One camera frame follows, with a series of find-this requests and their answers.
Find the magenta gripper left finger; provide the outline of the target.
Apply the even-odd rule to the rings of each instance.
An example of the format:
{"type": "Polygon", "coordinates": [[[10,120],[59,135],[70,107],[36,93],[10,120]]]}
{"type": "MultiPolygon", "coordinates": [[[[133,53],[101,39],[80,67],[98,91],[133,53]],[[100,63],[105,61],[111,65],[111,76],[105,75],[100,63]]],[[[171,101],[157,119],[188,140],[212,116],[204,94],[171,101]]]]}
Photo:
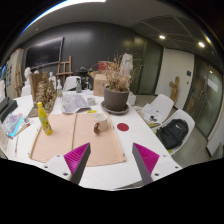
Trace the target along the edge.
{"type": "Polygon", "coordinates": [[[72,183],[76,185],[79,184],[84,169],[86,167],[86,163],[90,156],[90,153],[91,153],[90,144],[86,143],[64,155],[64,159],[72,174],[72,177],[70,179],[72,183]]]}

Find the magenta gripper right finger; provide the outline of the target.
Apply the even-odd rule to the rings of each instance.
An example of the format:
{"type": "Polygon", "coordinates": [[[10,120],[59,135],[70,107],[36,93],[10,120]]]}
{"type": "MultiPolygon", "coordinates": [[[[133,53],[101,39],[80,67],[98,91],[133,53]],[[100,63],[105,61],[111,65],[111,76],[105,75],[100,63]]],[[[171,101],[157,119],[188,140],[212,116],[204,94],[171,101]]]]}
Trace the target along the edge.
{"type": "Polygon", "coordinates": [[[143,184],[147,185],[152,183],[152,171],[159,160],[159,155],[137,143],[133,144],[132,153],[139,169],[143,184]]]}

